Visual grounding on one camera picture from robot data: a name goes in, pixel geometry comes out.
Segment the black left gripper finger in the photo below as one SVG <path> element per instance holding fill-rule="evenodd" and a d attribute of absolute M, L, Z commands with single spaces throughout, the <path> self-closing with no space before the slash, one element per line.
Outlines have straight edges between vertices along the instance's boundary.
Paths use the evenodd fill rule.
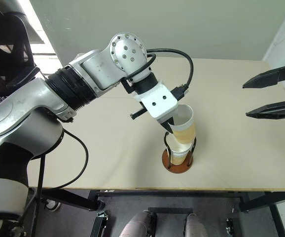
<path fill-rule="evenodd" d="M 169 133 L 173 134 L 171 125 L 174 125 L 174 119 L 173 118 L 169 118 L 166 121 L 164 121 L 163 123 L 161 123 L 161 126 L 163 128 L 165 128 Z"/>

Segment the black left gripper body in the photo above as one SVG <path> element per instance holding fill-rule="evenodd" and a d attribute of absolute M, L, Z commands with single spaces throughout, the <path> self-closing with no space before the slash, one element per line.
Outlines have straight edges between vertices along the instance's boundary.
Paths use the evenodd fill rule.
<path fill-rule="evenodd" d="M 138 118 L 139 116 L 141 116 L 147 112 L 146 107 L 144 106 L 144 104 L 141 101 L 140 101 L 140 105 L 141 105 L 141 108 L 138 111 L 130 114 L 130 118 L 132 120 L 135 120 L 136 118 Z"/>

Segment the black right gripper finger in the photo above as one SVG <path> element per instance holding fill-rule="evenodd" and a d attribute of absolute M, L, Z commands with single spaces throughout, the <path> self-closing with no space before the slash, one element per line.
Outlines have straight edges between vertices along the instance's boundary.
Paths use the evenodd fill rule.
<path fill-rule="evenodd" d="M 285 119 L 285 101 L 264 105 L 247 112 L 246 116 L 256 119 Z"/>
<path fill-rule="evenodd" d="M 249 79 L 243 88 L 265 88 L 285 81 L 285 66 L 268 70 Z"/>

